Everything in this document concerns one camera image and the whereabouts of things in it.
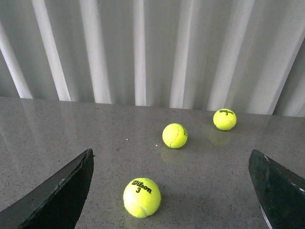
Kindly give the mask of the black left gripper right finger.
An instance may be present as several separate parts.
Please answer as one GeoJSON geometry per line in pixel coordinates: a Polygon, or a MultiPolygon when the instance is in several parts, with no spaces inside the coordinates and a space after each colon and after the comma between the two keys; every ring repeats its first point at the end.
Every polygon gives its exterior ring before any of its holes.
{"type": "Polygon", "coordinates": [[[267,223],[274,229],[303,229],[305,179],[256,149],[248,168],[267,223]]]}

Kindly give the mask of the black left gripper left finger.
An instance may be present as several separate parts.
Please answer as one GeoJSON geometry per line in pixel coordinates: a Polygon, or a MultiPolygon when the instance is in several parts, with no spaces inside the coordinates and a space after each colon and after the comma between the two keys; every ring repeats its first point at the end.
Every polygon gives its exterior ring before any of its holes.
{"type": "Polygon", "coordinates": [[[87,149],[0,213],[2,229],[73,229],[89,193],[93,150],[87,149]]]}

